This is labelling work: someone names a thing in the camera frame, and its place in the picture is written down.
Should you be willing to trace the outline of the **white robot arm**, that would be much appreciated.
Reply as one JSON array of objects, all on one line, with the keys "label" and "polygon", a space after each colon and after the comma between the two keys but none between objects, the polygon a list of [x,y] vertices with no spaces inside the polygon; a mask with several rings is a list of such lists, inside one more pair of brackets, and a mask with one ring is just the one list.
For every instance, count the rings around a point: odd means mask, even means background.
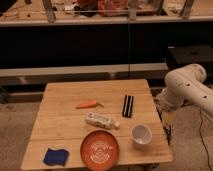
[{"label": "white robot arm", "polygon": [[213,121],[213,89],[203,82],[206,70],[200,64],[189,64],[166,74],[166,87],[158,95],[159,102],[167,109],[178,108],[184,100],[200,107]]}]

